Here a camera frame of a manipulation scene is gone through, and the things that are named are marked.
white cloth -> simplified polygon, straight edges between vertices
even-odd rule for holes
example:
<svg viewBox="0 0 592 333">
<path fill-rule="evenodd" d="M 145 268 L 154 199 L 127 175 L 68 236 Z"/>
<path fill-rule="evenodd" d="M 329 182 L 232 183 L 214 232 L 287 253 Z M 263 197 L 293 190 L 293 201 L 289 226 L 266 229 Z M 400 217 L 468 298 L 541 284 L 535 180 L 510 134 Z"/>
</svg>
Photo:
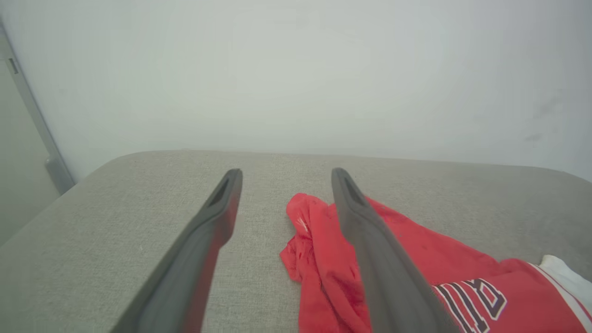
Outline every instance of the white cloth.
<svg viewBox="0 0 592 333">
<path fill-rule="evenodd" d="M 545 255 L 539 267 L 580 301 L 588 314 L 592 314 L 592 283 L 590 281 L 572 271 L 563 260 L 553 255 Z"/>
</svg>

red jersey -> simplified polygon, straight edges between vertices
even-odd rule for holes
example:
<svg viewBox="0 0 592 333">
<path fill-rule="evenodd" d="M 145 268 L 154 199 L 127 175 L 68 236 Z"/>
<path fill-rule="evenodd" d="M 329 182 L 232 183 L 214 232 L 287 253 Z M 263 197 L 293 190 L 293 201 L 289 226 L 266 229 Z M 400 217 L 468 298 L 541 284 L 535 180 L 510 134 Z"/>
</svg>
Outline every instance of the red jersey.
<svg viewBox="0 0 592 333">
<path fill-rule="evenodd" d="M 368 198 L 461 332 L 592 332 L 590 314 L 538 266 L 501 262 L 424 228 Z M 280 253 L 302 284 L 300 331 L 369 332 L 371 323 L 353 246 L 335 205 L 296 194 L 286 209 L 296 235 Z"/>
</svg>

jersey lettering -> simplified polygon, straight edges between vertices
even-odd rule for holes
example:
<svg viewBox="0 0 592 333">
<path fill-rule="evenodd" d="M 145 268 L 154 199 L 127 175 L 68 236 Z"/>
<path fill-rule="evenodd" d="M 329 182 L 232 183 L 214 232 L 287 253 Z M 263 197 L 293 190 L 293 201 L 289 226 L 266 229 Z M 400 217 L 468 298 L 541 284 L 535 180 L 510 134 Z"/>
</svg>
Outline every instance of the jersey lettering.
<svg viewBox="0 0 592 333">
<path fill-rule="evenodd" d="M 507 304 L 507 299 L 504 294 L 481 278 L 463 281 L 463 283 L 469 287 L 469 292 L 474 292 L 477 298 L 479 298 L 481 304 L 483 304 L 483 307 L 488 313 L 487 316 L 496 321 Z M 487 289 L 492 297 L 486 295 L 484 289 Z M 461 328 L 466 333 L 489 332 L 490 327 L 487 324 L 487 321 L 482 314 L 479 313 L 479 310 L 473 304 L 471 297 L 460 284 L 444 283 L 435 286 L 435 290 L 442 296 L 442 298 L 444 298 L 451 314 L 456 318 Z M 454 291 L 458 295 L 458 300 L 452 297 L 451 291 Z M 470 322 L 465 318 L 462 309 L 464 309 L 464 313 L 470 315 Z"/>
</svg>

wall stain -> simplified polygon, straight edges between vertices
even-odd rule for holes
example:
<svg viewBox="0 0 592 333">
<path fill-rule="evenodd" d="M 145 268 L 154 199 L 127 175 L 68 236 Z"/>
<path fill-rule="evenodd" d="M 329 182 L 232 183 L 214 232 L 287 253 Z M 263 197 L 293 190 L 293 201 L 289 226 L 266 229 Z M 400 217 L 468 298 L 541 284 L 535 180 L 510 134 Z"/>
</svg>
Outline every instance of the wall stain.
<svg viewBox="0 0 592 333">
<path fill-rule="evenodd" d="M 524 138 L 524 141 L 537 142 L 537 141 L 541 140 L 543 137 L 544 137 L 543 133 L 536 133 L 536 134 L 527 136 L 526 138 Z"/>
<path fill-rule="evenodd" d="M 533 119 L 542 119 L 550 114 L 553 114 L 556 112 L 561 112 L 561 104 L 562 104 L 561 96 L 555 96 L 555 97 L 551 98 L 550 100 L 547 100 L 546 102 L 541 104 L 537 108 L 535 113 L 533 114 L 532 118 Z"/>
</svg>

gray couch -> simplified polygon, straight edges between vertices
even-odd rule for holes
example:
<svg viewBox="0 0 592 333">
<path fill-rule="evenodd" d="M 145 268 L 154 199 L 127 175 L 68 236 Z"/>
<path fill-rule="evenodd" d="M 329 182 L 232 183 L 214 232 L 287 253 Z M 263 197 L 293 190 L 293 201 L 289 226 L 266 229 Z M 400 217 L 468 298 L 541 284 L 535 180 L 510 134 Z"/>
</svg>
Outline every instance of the gray couch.
<svg viewBox="0 0 592 333">
<path fill-rule="evenodd" d="M 93 172 L 0 248 L 0 331 L 109 330 L 230 168 L 244 172 L 205 331 L 296 331 L 300 285 L 279 252 L 303 192 L 332 202 L 343 167 L 367 196 L 501 260 L 563 259 L 592 280 L 592 184 L 548 169 L 346 156 L 136 153 Z"/>
</svg>

